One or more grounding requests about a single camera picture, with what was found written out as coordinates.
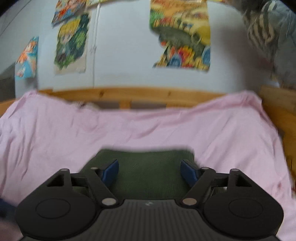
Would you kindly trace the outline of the dark green corduroy shirt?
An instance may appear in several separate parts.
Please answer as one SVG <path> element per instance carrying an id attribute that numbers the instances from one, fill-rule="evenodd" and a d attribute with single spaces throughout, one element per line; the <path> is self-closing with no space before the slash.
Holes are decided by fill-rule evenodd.
<path id="1" fill-rule="evenodd" d="M 189 150 L 157 150 L 154 152 L 124 152 L 100 150 L 81 169 L 105 167 L 117 160 L 119 172 L 109 190 L 118 199 L 180 199 L 190 189 L 181 176 L 182 160 L 195 163 Z"/>

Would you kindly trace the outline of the plastic bag of clothes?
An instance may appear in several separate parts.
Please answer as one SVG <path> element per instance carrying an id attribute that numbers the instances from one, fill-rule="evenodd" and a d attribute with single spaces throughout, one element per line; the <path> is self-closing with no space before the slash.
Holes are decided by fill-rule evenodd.
<path id="1" fill-rule="evenodd" d="M 235 1 L 243 15 L 247 37 L 272 64 L 272 78 L 295 89 L 295 13 L 282 1 Z"/>

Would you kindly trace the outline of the pink bed sheet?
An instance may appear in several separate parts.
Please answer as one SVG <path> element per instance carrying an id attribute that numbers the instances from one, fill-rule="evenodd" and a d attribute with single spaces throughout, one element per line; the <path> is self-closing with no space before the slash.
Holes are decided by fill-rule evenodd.
<path id="1" fill-rule="evenodd" d="M 295 240 L 295 196 L 281 140 L 251 106 L 97 110 L 27 92 L 1 117 L 1 198 L 19 204 L 56 171 L 80 171 L 103 148 L 188 149 L 200 166 L 238 168 L 283 207 L 278 237 Z"/>

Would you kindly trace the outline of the orange-haired anime poster curled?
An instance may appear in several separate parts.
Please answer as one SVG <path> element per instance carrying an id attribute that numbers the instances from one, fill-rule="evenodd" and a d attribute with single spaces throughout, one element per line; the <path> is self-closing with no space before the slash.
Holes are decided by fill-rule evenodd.
<path id="1" fill-rule="evenodd" d="M 35 78 L 37 73 L 39 37 L 33 37 L 15 63 L 15 80 Z"/>

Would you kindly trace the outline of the grey metal door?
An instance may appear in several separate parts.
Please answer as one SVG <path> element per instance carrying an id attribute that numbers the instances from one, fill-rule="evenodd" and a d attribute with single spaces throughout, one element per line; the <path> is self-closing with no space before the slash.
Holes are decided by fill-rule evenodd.
<path id="1" fill-rule="evenodd" d="M 13 63 L 0 75 L 0 101 L 7 101 L 15 97 L 15 64 Z"/>

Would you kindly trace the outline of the colourful landscape poster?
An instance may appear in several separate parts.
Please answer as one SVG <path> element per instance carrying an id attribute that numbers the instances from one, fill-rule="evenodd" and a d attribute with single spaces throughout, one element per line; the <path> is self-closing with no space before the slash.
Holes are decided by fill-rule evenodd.
<path id="1" fill-rule="evenodd" d="M 164 48 L 154 67 L 209 70 L 211 30 L 206 1 L 151 1 L 149 26 Z"/>

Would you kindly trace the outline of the blond anime character poster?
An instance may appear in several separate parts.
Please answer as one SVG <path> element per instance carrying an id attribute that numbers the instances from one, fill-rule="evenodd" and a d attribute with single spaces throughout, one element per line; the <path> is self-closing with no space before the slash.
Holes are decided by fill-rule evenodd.
<path id="1" fill-rule="evenodd" d="M 85 72 L 89 23 L 89 13 L 83 13 L 60 27 L 54 59 L 56 75 Z"/>

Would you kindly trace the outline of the wooden bed frame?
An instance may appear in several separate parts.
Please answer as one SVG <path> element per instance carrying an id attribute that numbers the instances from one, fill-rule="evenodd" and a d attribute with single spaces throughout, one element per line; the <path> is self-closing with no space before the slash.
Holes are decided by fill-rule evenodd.
<path id="1" fill-rule="evenodd" d="M 39 94 L 71 102 L 115 103 L 119 109 L 192 108 L 212 102 L 224 108 L 251 106 L 268 117 L 282 136 L 287 165 L 295 174 L 295 91 L 262 86 L 258 94 L 242 91 L 233 94 L 158 87 L 100 87 L 54 91 Z"/>

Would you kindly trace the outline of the white wall conduit pipe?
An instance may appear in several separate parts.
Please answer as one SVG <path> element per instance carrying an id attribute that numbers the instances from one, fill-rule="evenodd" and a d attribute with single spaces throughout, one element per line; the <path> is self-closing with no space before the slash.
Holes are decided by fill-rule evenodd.
<path id="1" fill-rule="evenodd" d="M 96 7 L 94 35 L 93 35 L 92 87 L 95 87 L 95 57 L 96 57 L 96 49 L 97 49 L 97 32 L 98 32 L 99 14 L 100 14 L 100 3 L 98 3 Z"/>

